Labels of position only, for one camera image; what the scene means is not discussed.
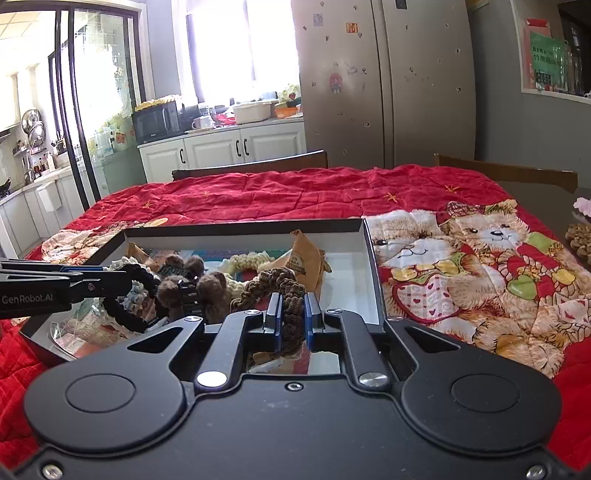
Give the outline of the black white lace scrunchie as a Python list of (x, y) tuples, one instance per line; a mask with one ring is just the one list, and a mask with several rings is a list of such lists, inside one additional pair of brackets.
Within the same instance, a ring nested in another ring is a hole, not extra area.
[(144, 333), (168, 317), (168, 310), (157, 299), (161, 280), (148, 267), (121, 259), (106, 270), (124, 272), (131, 279), (127, 293), (101, 300), (103, 310), (116, 325), (133, 333)]

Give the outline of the brown fuzzy hair claw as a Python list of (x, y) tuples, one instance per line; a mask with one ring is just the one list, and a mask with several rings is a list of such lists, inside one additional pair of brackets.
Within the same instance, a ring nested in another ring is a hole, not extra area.
[(204, 260), (198, 255), (191, 255), (187, 259), (183, 259), (177, 254), (168, 255), (158, 271), (161, 277), (183, 276), (187, 280), (199, 278), (204, 273)]
[(192, 280), (180, 275), (168, 276), (158, 286), (156, 298), (171, 320), (197, 316), (207, 324), (219, 324), (230, 311), (228, 284), (217, 271)]

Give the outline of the cream crochet scrunchie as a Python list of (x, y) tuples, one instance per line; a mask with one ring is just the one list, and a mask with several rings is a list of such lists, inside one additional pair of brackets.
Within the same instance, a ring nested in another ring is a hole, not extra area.
[(266, 251), (249, 252), (232, 255), (223, 259), (217, 270), (221, 272), (226, 279), (226, 292), (231, 300), (238, 299), (245, 292), (249, 280), (240, 281), (238, 275), (245, 271), (253, 271), (259, 274), (263, 266), (269, 266), (274, 260)]

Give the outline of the brown knitted scrunchie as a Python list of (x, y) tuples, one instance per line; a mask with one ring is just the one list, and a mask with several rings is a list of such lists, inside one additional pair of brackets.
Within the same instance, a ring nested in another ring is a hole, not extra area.
[(307, 290), (297, 281), (296, 274), (287, 267), (264, 270), (246, 282), (242, 294), (230, 303), (230, 312), (252, 309), (261, 299), (271, 294), (280, 295), (281, 348), (280, 353), (291, 355), (304, 342), (304, 297)]

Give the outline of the brown triangular snack packet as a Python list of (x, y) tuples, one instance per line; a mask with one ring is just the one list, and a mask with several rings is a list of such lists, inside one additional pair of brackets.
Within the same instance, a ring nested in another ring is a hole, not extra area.
[(138, 263), (149, 268), (154, 273), (157, 273), (160, 270), (161, 265), (133, 242), (128, 243), (126, 256), (135, 259)]
[(280, 258), (260, 265), (257, 272), (286, 267), (294, 272), (297, 282), (321, 299), (325, 273), (332, 272), (325, 251), (315, 246), (301, 230), (294, 230), (291, 234), (294, 236), (293, 247)]

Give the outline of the blue white crochet scrunchie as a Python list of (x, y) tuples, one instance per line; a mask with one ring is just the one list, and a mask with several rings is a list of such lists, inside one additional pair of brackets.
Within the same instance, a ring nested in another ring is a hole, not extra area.
[[(123, 271), (127, 268), (131, 273), (144, 270), (149, 276), (152, 276), (147, 267), (138, 263), (135, 259), (125, 256), (113, 260), (108, 266), (110, 271)], [(126, 312), (142, 320), (147, 321), (153, 317), (153, 300), (149, 297), (148, 289), (139, 280), (133, 280), (131, 289), (124, 296), (117, 297), (116, 300)]]

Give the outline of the colourful printed booklet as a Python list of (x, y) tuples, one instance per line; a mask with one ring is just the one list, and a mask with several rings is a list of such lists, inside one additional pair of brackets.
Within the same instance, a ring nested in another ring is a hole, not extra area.
[(131, 289), (122, 294), (83, 300), (67, 319), (50, 325), (53, 342), (81, 358), (187, 315), (220, 324), (230, 313), (270, 306), (283, 297), (280, 346), (276, 352), (252, 352), (252, 373), (301, 373), (310, 352), (304, 345), (304, 295), (322, 291), (331, 266), (315, 246), (294, 246), (285, 252), (155, 250), (130, 244), (126, 255), (105, 271), (131, 275)]

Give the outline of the red quilted teddy blanket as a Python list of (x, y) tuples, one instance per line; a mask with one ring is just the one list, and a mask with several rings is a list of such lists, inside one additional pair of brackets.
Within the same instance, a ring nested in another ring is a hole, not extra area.
[[(501, 188), (450, 168), (225, 174), (113, 194), (77, 229), (361, 219), (385, 317), (409, 319), (552, 381), (566, 346), (590, 333), (590, 276), (560, 243), (533, 233)], [(162, 435), (121, 452), (74, 453), (40, 437), (16, 479), (573, 479), (547, 449), (474, 455), (417, 433), (385, 394), (349, 382), (335, 350), (301, 373), (252, 373), (280, 346), (280, 295), (249, 330), (238, 381), (199, 393)]]

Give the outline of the white kitchen cabinet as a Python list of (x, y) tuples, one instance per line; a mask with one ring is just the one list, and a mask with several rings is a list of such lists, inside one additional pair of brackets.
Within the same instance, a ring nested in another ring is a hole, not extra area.
[(304, 118), (189, 131), (139, 147), (146, 179), (169, 182), (174, 170), (216, 168), (290, 157), (307, 151)]

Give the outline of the pile of brown nuts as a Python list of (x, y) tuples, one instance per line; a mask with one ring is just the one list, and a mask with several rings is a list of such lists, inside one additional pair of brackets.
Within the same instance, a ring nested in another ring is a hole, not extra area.
[(591, 226), (571, 224), (565, 233), (565, 240), (576, 256), (588, 265), (591, 264)]

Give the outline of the black microwave oven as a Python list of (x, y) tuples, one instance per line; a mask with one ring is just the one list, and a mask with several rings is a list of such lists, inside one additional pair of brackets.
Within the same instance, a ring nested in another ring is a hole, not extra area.
[(132, 114), (138, 145), (180, 135), (180, 110), (176, 101), (147, 106)]

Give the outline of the white mug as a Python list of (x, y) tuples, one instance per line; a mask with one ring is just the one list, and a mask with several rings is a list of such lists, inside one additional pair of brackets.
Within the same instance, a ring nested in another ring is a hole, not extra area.
[(191, 122), (192, 130), (208, 130), (215, 126), (213, 119), (209, 115), (199, 116), (194, 118)]

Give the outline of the white plastic basin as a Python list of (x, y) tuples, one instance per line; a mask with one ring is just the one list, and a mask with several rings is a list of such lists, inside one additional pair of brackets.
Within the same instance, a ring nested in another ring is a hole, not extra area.
[(235, 104), (233, 111), (237, 125), (261, 122), (273, 116), (273, 102), (265, 100)]

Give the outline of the dark wooden chair back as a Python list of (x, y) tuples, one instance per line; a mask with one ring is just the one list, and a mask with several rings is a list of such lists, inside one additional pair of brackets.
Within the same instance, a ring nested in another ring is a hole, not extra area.
[(264, 160), (259, 162), (249, 162), (228, 166), (207, 167), (198, 169), (178, 169), (171, 172), (172, 180), (178, 181), (186, 178), (198, 178), (221, 174), (252, 174), (267, 171), (288, 172), (298, 171), (308, 168), (328, 168), (329, 156), (325, 150), (307, 152), (290, 157)]

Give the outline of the black sliding door frame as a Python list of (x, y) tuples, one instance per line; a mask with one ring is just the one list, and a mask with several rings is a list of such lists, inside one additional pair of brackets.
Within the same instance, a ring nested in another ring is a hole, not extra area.
[(144, 183), (134, 126), (145, 100), (135, 11), (65, 4), (53, 10), (48, 56), (57, 137), (82, 209)]

